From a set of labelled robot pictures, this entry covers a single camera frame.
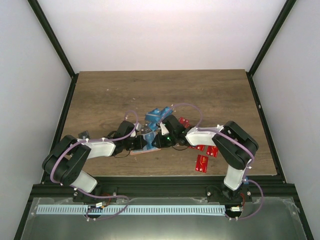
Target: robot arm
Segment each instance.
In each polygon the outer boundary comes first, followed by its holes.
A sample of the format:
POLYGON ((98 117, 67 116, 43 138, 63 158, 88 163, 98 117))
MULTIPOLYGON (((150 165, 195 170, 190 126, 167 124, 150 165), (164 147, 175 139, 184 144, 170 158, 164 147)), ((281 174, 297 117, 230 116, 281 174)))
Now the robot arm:
MULTIPOLYGON (((69 160, 66 156, 61 159, 54 171, 53 179, 64 186, 80 188, 87 193, 91 193, 97 186, 98 182, 88 173, 82 171, 86 160, 96 157, 115 156, 121 153, 124 149, 127 151, 142 149, 147 142, 141 135, 137 135, 137 131, 140 130, 140 127, 141 125, 138 124, 131 136, 123 140, 108 141, 108 139, 121 138, 133 131, 135 125, 131 122, 123 121, 117 131, 111 132, 107 137, 103 137, 98 141, 90 141, 89 139, 86 139, 66 154, 69 156, 69 160)), ((51 174, 54 165, 63 152, 79 141, 83 140, 77 139, 71 135, 66 135, 45 158, 42 163, 42 168, 48 174, 51 174)))
POLYGON ((253 156, 259 148, 258 143, 234 121, 229 121, 225 125, 217 125, 217 127, 184 128, 175 116, 169 115, 162 121, 161 132, 165 134, 157 134, 152 143, 157 148, 168 148, 176 144, 217 146, 228 163, 223 183, 227 187, 224 194, 230 199, 242 185, 247 165, 252 159, 245 150, 226 137, 243 145, 253 156))

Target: blue object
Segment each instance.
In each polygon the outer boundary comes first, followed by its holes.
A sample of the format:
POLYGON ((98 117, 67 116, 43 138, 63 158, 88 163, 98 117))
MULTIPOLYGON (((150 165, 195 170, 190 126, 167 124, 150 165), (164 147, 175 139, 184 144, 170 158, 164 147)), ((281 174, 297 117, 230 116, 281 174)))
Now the blue object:
POLYGON ((156 108, 150 112, 148 112, 146 115, 145 115, 145 120, 146 121, 149 121, 148 123, 148 127, 152 130, 152 131, 155 131, 157 130, 158 126, 158 122, 163 118, 163 116, 169 116, 170 114, 172 114, 174 111, 173 110, 170 110, 170 107, 166 106, 164 109, 162 109, 161 111, 156 108))
POLYGON ((149 150, 158 150, 155 146, 152 146, 152 141, 155 139, 157 133, 155 131, 149 132, 147 134, 143 135, 143 139, 146 141, 146 145, 143 147, 143 149, 139 150, 133 150, 133 153, 143 153, 145 151, 149 150))

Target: wooden board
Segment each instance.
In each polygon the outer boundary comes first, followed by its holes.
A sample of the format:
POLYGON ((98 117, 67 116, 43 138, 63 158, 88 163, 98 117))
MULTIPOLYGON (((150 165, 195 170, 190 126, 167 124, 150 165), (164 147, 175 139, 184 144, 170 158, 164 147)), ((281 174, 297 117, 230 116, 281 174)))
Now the wooden board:
MULTIPOLYGON (((251 175, 274 175, 276 169, 267 144, 252 92, 242 69, 81 72, 76 84, 63 134, 78 137, 88 131, 98 139, 116 130, 125 111, 134 110, 144 123, 145 114, 155 108, 191 103, 203 113, 200 127, 238 123, 260 148, 251 175)), ((174 115, 195 125, 199 113, 179 107, 174 115)), ((134 122, 133 116, 128 119, 134 122)), ((228 164, 218 153, 210 157, 207 173, 195 171, 199 150, 160 151, 124 158, 89 159, 84 170, 94 176, 190 176, 225 175, 228 164)))

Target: white measuring strip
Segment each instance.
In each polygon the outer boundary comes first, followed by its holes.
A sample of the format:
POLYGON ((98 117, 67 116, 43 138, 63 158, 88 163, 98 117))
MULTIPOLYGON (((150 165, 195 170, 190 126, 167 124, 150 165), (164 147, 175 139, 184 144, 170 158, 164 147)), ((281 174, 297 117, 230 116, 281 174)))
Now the white measuring strip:
MULTIPOLYGON (((93 209, 89 215, 113 215, 125 205, 109 205, 103 209, 93 209)), ((38 205, 38 215, 83 215, 88 205, 38 205)), ((129 205, 121 215, 205 215, 224 216, 224 205, 129 205)))

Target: black metal frame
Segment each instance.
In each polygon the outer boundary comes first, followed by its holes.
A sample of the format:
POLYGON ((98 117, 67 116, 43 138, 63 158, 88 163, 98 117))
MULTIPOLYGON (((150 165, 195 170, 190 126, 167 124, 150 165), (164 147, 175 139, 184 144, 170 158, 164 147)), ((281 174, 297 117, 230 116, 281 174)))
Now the black metal frame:
MULTIPOLYGON (((63 65, 68 71, 71 77, 71 83, 68 90, 68 94, 62 109, 60 120, 54 135, 54 140, 51 149, 60 141, 62 136, 62 131, 66 122, 67 114, 75 91, 76 83, 78 80, 78 75, 75 74, 73 68, 71 67, 59 41, 54 34, 44 12, 42 11, 37 0, 28 0, 30 6, 32 7, 36 17, 38 18, 40 24, 45 30, 48 38, 50 39, 53 47, 55 48, 57 54, 59 55, 63 65)), ((261 123, 264 129, 264 133, 270 148, 271 156, 276 168, 277 175, 268 176, 250 176, 249 178, 256 181, 263 189, 265 196, 267 197, 293 197, 295 205, 299 208, 299 217, 303 224, 303 228, 307 239, 313 240, 313 236, 306 219, 305 213, 303 211, 302 205, 300 203, 299 196, 296 191, 294 184, 286 183, 286 178, 279 161, 279 157, 270 134, 268 123, 261 107, 258 93, 253 81, 253 75, 257 71, 260 63, 262 62, 264 56, 266 55, 269 47, 271 46, 273 40, 275 39, 277 33, 279 32, 282 24, 284 23, 286 17, 290 13, 290 10, 294 6, 296 0, 287 0, 277 17, 269 35, 267 36, 261 50, 259 51, 251 69, 247 72, 248 82, 252 91, 252 95, 261 119, 261 123)), ((207 197, 207 189, 210 186, 220 186, 223 182, 224 176, 190 176, 190 177, 97 177, 97 180, 103 185, 108 186, 108 188, 116 189, 118 195, 126 195, 129 198, 137 197, 207 197)), ((258 197, 260 195, 259 189, 249 184, 247 186, 253 197, 258 197)), ((54 184, 50 181, 49 176, 44 173, 42 176, 41 184, 35 184, 32 187, 30 197, 26 204, 23 216, 21 218, 20 224, 18 226, 16 235, 14 239, 20 239, 24 230, 24 226, 29 214, 29 210, 33 201, 33 198, 73 198, 74 190, 68 186, 60 186, 54 184)))

